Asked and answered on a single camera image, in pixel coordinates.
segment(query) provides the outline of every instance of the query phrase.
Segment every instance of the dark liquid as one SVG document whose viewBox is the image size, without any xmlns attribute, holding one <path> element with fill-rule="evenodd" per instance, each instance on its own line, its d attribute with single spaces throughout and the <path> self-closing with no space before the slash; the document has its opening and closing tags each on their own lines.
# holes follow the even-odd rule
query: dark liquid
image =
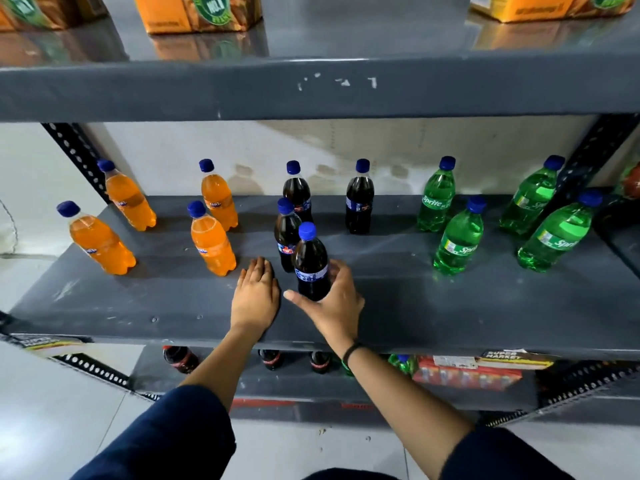
<svg viewBox="0 0 640 480">
<path fill-rule="evenodd" d="M 300 241 L 293 259 L 296 270 L 302 273 L 317 273 L 329 263 L 324 244 L 318 239 Z M 313 301 L 324 298 L 331 288 L 328 269 L 322 278 L 315 281 L 304 281 L 297 274 L 296 277 L 298 278 L 298 292 Z"/>
<path fill-rule="evenodd" d="M 289 214 L 287 216 L 279 215 L 278 220 L 276 220 L 276 226 L 273 230 L 276 242 L 286 246 L 292 251 L 295 251 L 296 245 L 300 240 L 300 237 L 298 236 L 298 227 L 300 227 L 300 221 L 295 214 Z M 288 254 L 279 250 L 279 254 L 282 268 L 287 273 L 293 273 L 295 271 L 293 267 L 293 252 Z"/>
<path fill-rule="evenodd" d="M 311 352 L 311 370 L 316 374 L 324 374 L 331 367 L 331 355 L 325 352 Z"/>
<path fill-rule="evenodd" d="M 311 199 L 311 190 L 309 184 L 304 178 L 293 177 L 284 183 L 282 195 L 288 198 L 296 208 L 296 214 L 299 215 L 302 222 L 313 222 L 311 217 L 311 202 L 308 203 L 308 209 L 303 210 L 305 202 Z"/>
<path fill-rule="evenodd" d="M 200 364 L 198 357 L 188 347 L 169 347 L 163 354 L 165 361 L 183 374 L 193 372 Z"/>
<path fill-rule="evenodd" d="M 270 371 L 275 371 L 284 361 L 279 350 L 258 350 L 258 355 L 260 355 L 264 366 Z"/>
<path fill-rule="evenodd" d="M 347 188 L 347 198 L 352 206 L 362 204 L 365 210 L 355 211 L 346 207 L 344 223 L 352 234 L 366 234 L 371 226 L 371 211 L 373 208 L 373 181 L 368 177 L 352 178 Z"/>
</svg>

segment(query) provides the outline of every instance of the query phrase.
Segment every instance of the person's left hand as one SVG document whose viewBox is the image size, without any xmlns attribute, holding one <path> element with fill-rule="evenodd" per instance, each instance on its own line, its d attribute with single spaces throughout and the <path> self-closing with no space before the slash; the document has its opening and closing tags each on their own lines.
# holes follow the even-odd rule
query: person's left hand
<svg viewBox="0 0 640 480">
<path fill-rule="evenodd" d="M 263 257 L 252 259 L 240 278 L 231 302 L 231 329 L 252 333 L 257 342 L 273 322 L 280 303 L 280 288 L 271 263 Z"/>
</svg>

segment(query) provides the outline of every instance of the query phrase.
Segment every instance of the person's right hand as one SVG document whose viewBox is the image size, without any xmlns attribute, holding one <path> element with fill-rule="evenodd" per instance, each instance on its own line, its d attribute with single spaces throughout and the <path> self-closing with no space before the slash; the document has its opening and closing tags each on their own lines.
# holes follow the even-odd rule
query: person's right hand
<svg viewBox="0 0 640 480">
<path fill-rule="evenodd" d="M 364 298 L 356 291 L 351 270 L 345 263 L 331 259 L 330 273 L 333 285 L 320 301 L 311 301 L 293 290 L 286 290 L 284 298 L 309 315 L 332 350 L 342 358 L 358 338 Z"/>
</svg>

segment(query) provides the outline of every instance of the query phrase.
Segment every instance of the hand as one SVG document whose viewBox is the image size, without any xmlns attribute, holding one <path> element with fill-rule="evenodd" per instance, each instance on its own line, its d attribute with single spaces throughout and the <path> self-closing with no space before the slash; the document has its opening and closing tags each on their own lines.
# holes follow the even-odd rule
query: hand
<svg viewBox="0 0 640 480">
<path fill-rule="evenodd" d="M 263 257 L 252 259 L 248 270 L 240 272 L 231 302 L 231 330 L 252 334 L 255 342 L 273 322 L 280 303 L 280 288 L 271 263 Z"/>
<path fill-rule="evenodd" d="M 331 259 L 331 290 L 320 301 L 311 301 L 292 290 L 284 298 L 302 309 L 316 325 L 332 350 L 342 358 L 358 338 L 358 320 L 364 307 L 364 298 L 356 291 L 350 268 Z"/>
</svg>

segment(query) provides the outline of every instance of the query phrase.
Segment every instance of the person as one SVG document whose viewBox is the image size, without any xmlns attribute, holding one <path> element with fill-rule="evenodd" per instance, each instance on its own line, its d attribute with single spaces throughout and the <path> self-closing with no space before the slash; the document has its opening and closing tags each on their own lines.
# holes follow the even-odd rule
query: person
<svg viewBox="0 0 640 480">
<path fill-rule="evenodd" d="M 292 290 L 284 298 L 307 313 L 343 358 L 382 416 L 431 480 L 571 480 L 571 476 L 501 428 L 474 425 L 452 406 L 358 342 L 365 300 L 351 270 L 332 260 L 332 288 L 313 302 Z M 139 416 L 72 480 L 133 480 L 180 475 L 219 479 L 236 450 L 228 411 L 252 348 L 273 322 L 280 289 L 262 257 L 242 270 L 231 303 L 231 325 L 220 345 L 183 380 Z M 391 479 L 332 468 L 308 480 Z"/>
</svg>

